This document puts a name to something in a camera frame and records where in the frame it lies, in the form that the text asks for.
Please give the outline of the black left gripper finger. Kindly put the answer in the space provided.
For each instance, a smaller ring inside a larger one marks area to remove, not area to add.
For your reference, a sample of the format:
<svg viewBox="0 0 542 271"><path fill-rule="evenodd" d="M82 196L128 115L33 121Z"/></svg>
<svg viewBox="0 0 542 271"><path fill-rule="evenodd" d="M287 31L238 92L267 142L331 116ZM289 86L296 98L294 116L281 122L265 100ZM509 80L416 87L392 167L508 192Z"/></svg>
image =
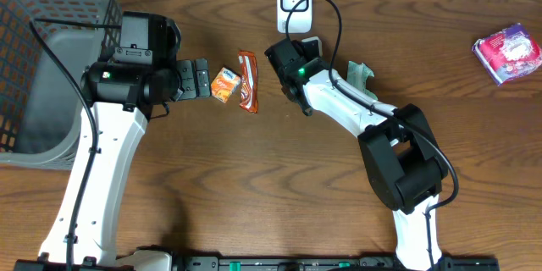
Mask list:
<svg viewBox="0 0 542 271"><path fill-rule="evenodd" d="M211 96L211 81L208 71L208 62L205 58L198 58L194 62L195 64L195 83L197 88L198 97L210 97Z"/></svg>
<svg viewBox="0 0 542 271"><path fill-rule="evenodd" d="M195 65L190 60L181 60L176 63L176 70L180 77L181 91L176 101L195 99L197 96Z"/></svg>

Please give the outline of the orange small box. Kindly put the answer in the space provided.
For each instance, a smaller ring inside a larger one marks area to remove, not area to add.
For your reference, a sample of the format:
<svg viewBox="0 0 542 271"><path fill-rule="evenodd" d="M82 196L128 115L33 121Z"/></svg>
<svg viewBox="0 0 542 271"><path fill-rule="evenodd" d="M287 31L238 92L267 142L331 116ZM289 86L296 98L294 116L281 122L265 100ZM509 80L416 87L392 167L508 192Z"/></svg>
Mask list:
<svg viewBox="0 0 542 271"><path fill-rule="evenodd" d="M240 83L241 78L237 73L223 67L211 83L211 94L220 102L226 103Z"/></svg>

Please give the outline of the red orange snack wrapper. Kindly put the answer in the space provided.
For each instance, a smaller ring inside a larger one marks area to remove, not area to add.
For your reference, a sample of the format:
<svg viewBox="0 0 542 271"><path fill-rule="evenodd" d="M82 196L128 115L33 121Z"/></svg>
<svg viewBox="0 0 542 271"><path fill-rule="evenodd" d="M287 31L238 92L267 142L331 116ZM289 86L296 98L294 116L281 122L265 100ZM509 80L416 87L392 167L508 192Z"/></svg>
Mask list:
<svg viewBox="0 0 542 271"><path fill-rule="evenodd" d="M257 113L257 60L254 53L239 51L241 76L241 101L240 107L249 113Z"/></svg>

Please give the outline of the teal snack packet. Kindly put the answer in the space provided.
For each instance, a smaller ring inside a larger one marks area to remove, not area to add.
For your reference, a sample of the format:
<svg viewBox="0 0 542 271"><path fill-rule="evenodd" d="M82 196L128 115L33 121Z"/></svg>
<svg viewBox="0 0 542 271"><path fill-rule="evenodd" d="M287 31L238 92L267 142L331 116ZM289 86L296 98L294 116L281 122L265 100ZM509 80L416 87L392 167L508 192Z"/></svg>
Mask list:
<svg viewBox="0 0 542 271"><path fill-rule="evenodd" d="M367 81L374 77L374 72L365 63L348 62L346 81L359 91L377 100L377 96L367 88Z"/></svg>

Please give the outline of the purple snack package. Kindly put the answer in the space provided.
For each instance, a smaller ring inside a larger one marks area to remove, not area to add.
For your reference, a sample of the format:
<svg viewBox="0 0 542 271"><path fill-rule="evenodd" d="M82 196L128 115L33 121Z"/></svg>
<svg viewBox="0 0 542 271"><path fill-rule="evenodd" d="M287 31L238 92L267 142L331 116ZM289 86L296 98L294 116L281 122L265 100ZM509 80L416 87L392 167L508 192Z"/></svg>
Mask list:
<svg viewBox="0 0 542 271"><path fill-rule="evenodd" d="M472 52L498 86L541 66L541 47L521 23L478 39Z"/></svg>

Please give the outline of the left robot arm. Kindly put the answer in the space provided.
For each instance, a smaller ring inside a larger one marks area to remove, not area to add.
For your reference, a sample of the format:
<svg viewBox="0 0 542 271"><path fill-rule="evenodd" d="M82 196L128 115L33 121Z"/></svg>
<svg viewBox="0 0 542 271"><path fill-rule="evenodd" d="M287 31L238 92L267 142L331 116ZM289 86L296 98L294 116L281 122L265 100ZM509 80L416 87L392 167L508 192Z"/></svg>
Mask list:
<svg viewBox="0 0 542 271"><path fill-rule="evenodd" d="M125 12L118 46L66 75L82 103L75 162L58 216L35 261L17 270L171 270L174 257L144 248L118 258L119 210L136 148L156 106L210 97L207 60L176 58L181 33L159 14Z"/></svg>

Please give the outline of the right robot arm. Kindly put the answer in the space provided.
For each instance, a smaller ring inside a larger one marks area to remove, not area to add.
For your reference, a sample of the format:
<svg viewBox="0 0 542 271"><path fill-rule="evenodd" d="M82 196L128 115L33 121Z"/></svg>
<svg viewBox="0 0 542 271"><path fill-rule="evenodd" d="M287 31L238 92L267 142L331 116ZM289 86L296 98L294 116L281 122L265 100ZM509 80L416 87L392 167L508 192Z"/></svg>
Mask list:
<svg viewBox="0 0 542 271"><path fill-rule="evenodd" d="M264 55L306 116L325 113L357 138L369 184L393 213L398 263L434 267L442 257L434 207L448 170L423 112L379 102L349 84L323 60L317 37L284 39Z"/></svg>

